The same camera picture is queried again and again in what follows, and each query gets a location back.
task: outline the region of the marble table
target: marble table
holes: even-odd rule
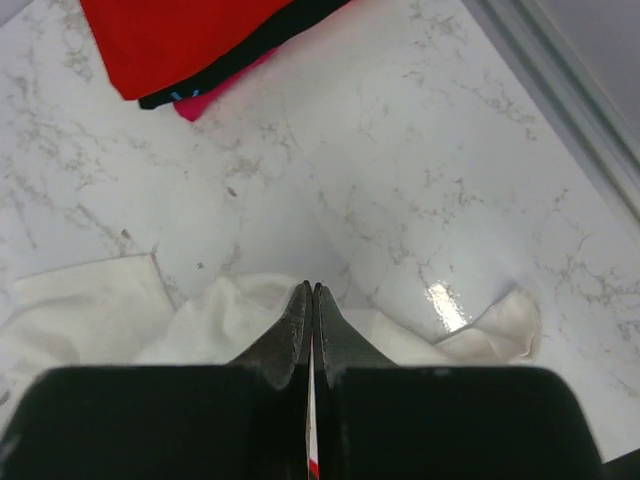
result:
[[[16,277],[148,252],[176,305],[282,271],[426,338],[434,286],[468,322],[519,284],[604,457],[640,447],[640,242],[459,0],[360,0],[195,124],[122,101],[76,0],[35,0],[0,97],[3,318]]]

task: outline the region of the folded cloth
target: folded cloth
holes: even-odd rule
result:
[[[140,98],[143,109],[153,109],[183,98],[210,92],[228,78],[256,62],[270,50],[324,20],[349,0],[294,0],[278,10],[235,48],[189,78]]]
[[[19,281],[18,308],[0,330],[9,418],[38,374],[63,365],[224,364],[282,315],[293,288],[288,275],[222,277],[173,315],[151,257],[97,262]],[[344,317],[400,365],[479,365],[530,360],[540,315],[516,289],[471,326],[431,345],[375,310]]]
[[[80,0],[80,3],[111,83],[125,100],[135,100],[201,71],[291,1]]]
[[[178,112],[178,115],[180,115],[182,118],[185,118],[190,122],[195,122],[202,116],[204,111],[209,105],[211,105],[212,102],[214,102],[224,92],[229,90],[229,88],[231,88],[233,84],[240,80],[240,78],[245,74],[249,73],[250,70],[253,70],[257,66],[262,65],[264,62],[266,62],[276,52],[276,50],[277,48],[274,48],[270,52],[265,53],[252,65],[236,73],[233,77],[229,78],[227,81],[217,86],[209,93],[205,93],[204,95],[199,95],[197,97],[178,100],[177,102],[173,103],[173,107],[176,109],[176,112]]]

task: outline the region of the white cloth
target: white cloth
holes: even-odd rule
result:
[[[0,330],[9,400],[4,423],[42,371],[79,364],[224,364],[281,316],[298,280],[219,278],[175,314],[153,259],[136,256],[67,268],[16,284],[18,309]],[[374,310],[345,310],[354,328],[400,365],[503,364],[540,344],[535,299],[515,289],[473,325],[430,345]]]

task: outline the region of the black object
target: black object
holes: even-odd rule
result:
[[[308,282],[228,365],[46,373],[4,433],[0,478],[306,479],[312,358],[323,480],[640,478],[637,453],[602,466],[553,373],[397,367]]]
[[[349,0],[293,0],[238,46],[195,75],[138,100],[151,110],[165,103],[210,92],[270,50],[320,23]]]

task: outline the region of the stack of cloth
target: stack of cloth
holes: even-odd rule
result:
[[[109,79],[143,109],[188,120],[349,0],[80,0]]]

